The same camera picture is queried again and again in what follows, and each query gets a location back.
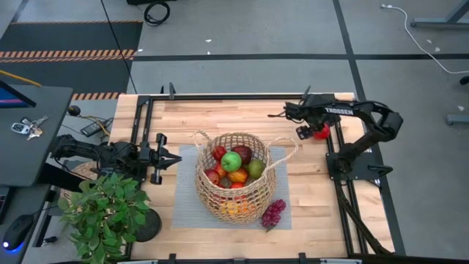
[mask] wicker basket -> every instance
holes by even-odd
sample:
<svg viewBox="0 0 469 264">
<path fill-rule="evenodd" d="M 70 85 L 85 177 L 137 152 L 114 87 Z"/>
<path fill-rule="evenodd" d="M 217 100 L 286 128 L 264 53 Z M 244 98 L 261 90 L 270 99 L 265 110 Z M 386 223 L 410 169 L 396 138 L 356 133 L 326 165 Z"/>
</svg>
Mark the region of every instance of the wicker basket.
<svg viewBox="0 0 469 264">
<path fill-rule="evenodd" d="M 199 147 L 196 135 L 200 133 L 207 140 L 204 149 Z M 269 147 L 272 143 L 282 139 L 290 140 L 295 144 L 293 150 L 287 157 L 276 162 L 270 157 Z M 247 224 L 256 221 L 267 209 L 276 189 L 276 171 L 274 169 L 279 163 L 286 161 L 298 150 L 297 143 L 289 137 L 279 137 L 267 145 L 258 137 L 249 133 L 226 133 L 217 136 L 213 140 L 203 131 L 193 133 L 193 141 L 199 151 L 196 165 L 196 190 L 200 200 L 214 216 L 221 221 L 233 224 Z M 204 173 L 204 170 L 215 166 L 216 160 L 212 156 L 213 148 L 224 146 L 227 150 L 238 145 L 245 145 L 252 149 L 252 157 L 262 160 L 266 168 L 262 176 L 257 180 L 248 180 L 243 188 L 220 188 L 213 184 Z M 229 186 L 228 177 L 224 177 L 224 186 Z"/>
</svg>

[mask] blue light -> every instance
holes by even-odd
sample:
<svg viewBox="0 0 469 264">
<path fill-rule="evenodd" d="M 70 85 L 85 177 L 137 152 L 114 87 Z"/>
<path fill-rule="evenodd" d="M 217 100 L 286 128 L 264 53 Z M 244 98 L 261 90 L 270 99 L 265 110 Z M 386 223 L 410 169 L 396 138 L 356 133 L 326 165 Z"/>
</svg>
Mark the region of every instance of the blue light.
<svg viewBox="0 0 469 264">
<path fill-rule="evenodd" d="M 12 249 L 12 250 L 6 250 L 5 251 L 8 253 L 8 254 L 16 254 L 18 253 L 22 248 L 23 248 L 23 245 L 24 245 L 24 242 L 21 243 L 20 246 L 18 246 L 16 249 Z"/>
</svg>

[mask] gray floor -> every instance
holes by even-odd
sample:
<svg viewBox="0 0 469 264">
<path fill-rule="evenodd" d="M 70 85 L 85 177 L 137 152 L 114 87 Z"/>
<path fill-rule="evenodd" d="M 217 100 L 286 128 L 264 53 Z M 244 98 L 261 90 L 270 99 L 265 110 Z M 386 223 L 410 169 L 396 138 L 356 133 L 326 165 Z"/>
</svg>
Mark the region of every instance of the gray floor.
<svg viewBox="0 0 469 264">
<path fill-rule="evenodd" d="M 458 2 L 340 1 L 355 54 L 420 53 L 404 31 L 403 14 L 380 9 L 380 4 L 401 7 L 410 17 L 436 18 L 445 16 Z M 0 3 L 0 35 L 19 3 Z M 141 12 L 123 0 L 105 3 L 112 20 L 141 19 Z M 158 28 L 144 25 L 139 55 L 344 54 L 332 1 L 178 0 L 170 5 L 167 23 Z M 105 19 L 95 0 L 29 0 L 19 17 L 19 21 Z M 469 53 L 469 30 L 410 30 L 430 51 L 439 48 L 440 53 Z M 469 70 L 469 60 L 442 63 L 449 70 Z M 465 188 L 469 178 L 465 162 L 469 130 L 467 126 L 446 126 L 444 117 L 448 113 L 469 114 L 469 87 L 458 85 L 462 76 L 450 76 L 430 60 L 358 61 L 358 69 L 367 98 L 388 104 L 405 120 L 397 139 L 380 146 L 384 161 L 394 168 L 388 179 L 407 254 L 468 259 L 469 197 Z M 308 85 L 313 92 L 355 91 L 344 60 L 134 62 L 132 75 L 141 93 L 159 92 L 161 85 L 170 81 L 179 93 L 299 92 Z M 106 102 L 78 103 L 86 114 L 110 117 L 116 102 Z M 84 125 L 81 120 L 67 118 L 65 122 L 75 129 Z M 56 229 L 52 226 L 49 232 Z M 24 262 L 73 258 L 73 250 L 62 246 L 35 249 Z M 34 257 L 36 254 L 47 257 Z"/>
</svg>

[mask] cable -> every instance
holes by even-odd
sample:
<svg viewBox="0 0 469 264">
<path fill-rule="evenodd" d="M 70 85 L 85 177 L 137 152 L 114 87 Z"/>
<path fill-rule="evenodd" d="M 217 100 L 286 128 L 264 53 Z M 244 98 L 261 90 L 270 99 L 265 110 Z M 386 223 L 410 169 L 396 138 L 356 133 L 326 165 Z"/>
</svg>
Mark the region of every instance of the cable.
<svg viewBox="0 0 469 264">
<path fill-rule="evenodd" d="M 166 15 L 161 20 L 153 18 L 149 14 L 149 11 L 157 4 L 160 4 L 160 5 L 162 5 L 163 7 L 166 8 Z M 138 5 L 136 5 L 135 7 L 137 7 L 137 9 L 140 10 L 140 12 L 142 12 L 144 14 L 144 20 L 145 20 L 145 23 L 148 26 L 160 26 L 164 21 L 168 20 L 169 14 L 171 12 L 171 8 L 169 8 L 169 5 L 165 2 L 163 2 L 163 1 L 157 1 L 155 3 L 150 4 L 150 5 L 148 5 L 148 7 L 145 10 L 141 10 Z"/>
<path fill-rule="evenodd" d="M 73 131 L 73 132 L 75 132 L 75 133 L 77 133 L 77 134 L 83 135 L 82 132 L 78 132 L 78 131 L 76 131 L 75 129 L 69 127 L 69 126 L 66 126 L 66 125 L 61 125 L 61 126 L 63 126 L 64 128 L 68 128 L 68 129 L 70 129 L 71 131 Z"/>
<path fill-rule="evenodd" d="M 104 13 L 106 14 L 106 18 L 108 19 L 108 24 L 109 24 L 109 27 L 111 28 L 111 32 L 112 32 L 112 35 L 114 36 L 114 40 L 116 41 L 117 48 L 120 51 L 120 56 L 122 57 L 122 60 L 125 63 L 125 67 L 127 68 L 127 72 L 129 73 L 129 78 L 130 78 L 130 82 L 132 82 L 133 91 L 135 92 L 135 94 L 138 94 L 137 89 L 135 88 L 135 84 L 133 83 L 133 78 L 132 78 L 132 74 L 130 73 L 129 64 L 127 63 L 127 61 L 125 60 L 124 55 L 122 54 L 122 49 L 120 48 L 119 41 L 117 40 L 117 37 L 116 37 L 116 32 L 114 32 L 114 27 L 112 26 L 111 19 L 109 19 L 108 10 L 106 10 L 106 7 L 104 6 L 103 0 L 101 0 L 101 5 L 103 6 L 103 10 L 104 10 Z"/>
<path fill-rule="evenodd" d="M 4 70 L 0 70 L 0 73 L 3 74 L 3 75 L 9 76 L 9 77 L 11 77 L 11 78 L 15 78 L 15 79 L 17 79 L 17 80 L 27 82 L 27 83 L 32 84 L 32 85 L 37 86 L 37 87 L 41 87 L 41 86 L 42 86 L 40 83 L 37 83 L 37 82 L 35 82 L 35 81 L 31 81 L 31 80 L 29 80 L 29 79 L 27 79 L 27 78 L 23 78 L 23 77 L 21 77 L 21 76 L 17 76 L 17 75 L 12 74 L 12 73 L 8 73 L 8 72 L 6 72 L 6 71 L 4 71 Z"/>
<path fill-rule="evenodd" d="M 111 136 L 111 133 L 109 133 L 109 131 L 106 129 L 109 125 L 103 125 L 101 121 L 99 120 L 103 120 L 105 122 L 109 121 L 110 119 L 112 119 L 114 121 L 114 118 L 113 117 L 110 117 L 108 119 L 104 119 L 102 117 L 95 117 L 95 116 L 81 116 L 81 115 L 78 115 L 78 116 L 73 116 L 73 115 L 69 115 L 67 114 L 67 116 L 70 116 L 70 117 L 77 117 L 77 118 L 83 118 L 83 119 L 86 119 L 86 120 L 91 120 L 93 122 L 96 122 L 97 125 L 99 125 L 101 127 L 101 129 L 103 130 L 103 133 L 105 133 L 107 136 Z"/>
<path fill-rule="evenodd" d="M 459 71 L 459 72 L 452 72 L 452 71 L 449 71 L 447 70 L 435 57 L 433 57 L 433 55 L 431 55 L 428 51 L 425 51 L 417 42 L 417 40 L 412 36 L 412 34 L 409 32 L 409 29 L 407 28 L 407 13 L 402 10 L 401 8 L 398 8 L 398 7 L 392 7 L 391 5 L 386 5 L 386 4 L 381 4 L 381 7 L 382 8 L 388 8 L 388 9 L 394 9 L 394 10 L 399 10 L 401 12 L 404 13 L 405 15 L 405 20 L 404 20 L 404 28 L 405 28 L 405 31 L 409 34 L 410 38 L 412 38 L 413 42 L 417 45 L 417 47 L 423 51 L 426 55 L 430 56 L 436 63 L 438 63 L 438 65 L 440 65 L 440 67 L 446 71 L 447 73 L 449 74 L 460 74 L 460 73 L 469 73 L 469 70 L 463 70 L 463 71 Z"/>
<path fill-rule="evenodd" d="M 109 131 L 104 127 L 104 125 L 101 123 L 101 121 L 99 121 L 96 117 L 87 116 L 87 117 L 81 117 L 81 118 L 88 119 L 88 120 L 91 120 L 91 121 L 95 121 L 97 123 L 97 125 L 100 126 L 100 128 L 103 130 L 103 132 L 106 135 L 111 136 L 111 133 L 109 133 Z"/>
</svg>

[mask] black cable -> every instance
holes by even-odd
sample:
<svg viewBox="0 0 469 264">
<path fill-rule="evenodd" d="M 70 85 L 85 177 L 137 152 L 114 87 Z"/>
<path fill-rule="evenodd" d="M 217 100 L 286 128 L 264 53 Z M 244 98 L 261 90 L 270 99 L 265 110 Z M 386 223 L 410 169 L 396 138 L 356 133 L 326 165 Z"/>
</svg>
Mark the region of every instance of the black cable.
<svg viewBox="0 0 469 264">
<path fill-rule="evenodd" d="M 106 14 L 106 18 L 108 19 L 108 24 L 109 24 L 109 27 L 111 28 L 112 35 L 114 36 L 114 40 L 116 41 L 117 48 L 120 51 L 120 56 L 122 57 L 122 60 L 125 63 L 125 67 L 127 68 L 127 72 L 129 73 L 129 78 L 130 78 L 130 81 L 132 82 L 133 91 L 135 92 L 135 94 L 138 94 L 137 89 L 135 88 L 135 84 L 133 83 L 133 78 L 132 78 L 132 74 L 130 73 L 129 64 L 125 60 L 124 54 L 122 54 L 122 49 L 120 48 L 120 44 L 119 44 L 119 41 L 117 40 L 116 32 L 114 32 L 114 27 L 112 26 L 111 19 L 109 19 L 108 10 L 106 10 L 106 7 L 104 6 L 103 0 L 101 0 L 101 5 L 103 5 L 103 10 L 104 10 L 104 13 Z"/>
<path fill-rule="evenodd" d="M 83 117 L 81 115 L 78 115 L 78 116 L 73 116 L 73 115 L 70 115 L 70 114 L 66 114 L 66 116 L 68 117 L 76 117 L 76 118 L 81 118 L 81 119 L 86 119 L 86 120 L 91 120 L 93 122 L 95 122 L 94 120 L 90 119 L 89 117 Z M 106 118 L 102 118 L 102 117 L 95 117 L 93 116 L 94 118 L 96 119 L 99 119 L 99 120 L 102 120 L 102 121 L 106 121 L 107 119 Z"/>
<path fill-rule="evenodd" d="M 68 128 L 68 129 L 70 129 L 71 131 L 73 131 L 73 132 L 75 132 L 75 133 L 77 133 L 77 134 L 83 135 L 82 132 L 78 132 L 78 131 L 76 131 L 75 129 L 69 127 L 69 126 L 66 126 L 66 125 L 61 125 L 61 126 L 63 126 L 64 128 Z"/>
<path fill-rule="evenodd" d="M 161 20 L 153 18 L 148 13 L 156 5 L 162 5 L 164 8 L 166 8 L 166 15 Z M 148 26 L 160 26 L 162 23 L 164 23 L 164 21 L 168 20 L 170 13 L 171 13 L 171 8 L 169 8 L 169 5 L 166 2 L 156 1 L 154 3 L 149 4 L 148 7 L 145 9 L 145 11 L 144 11 L 144 20 L 145 20 L 145 23 Z"/>
</svg>

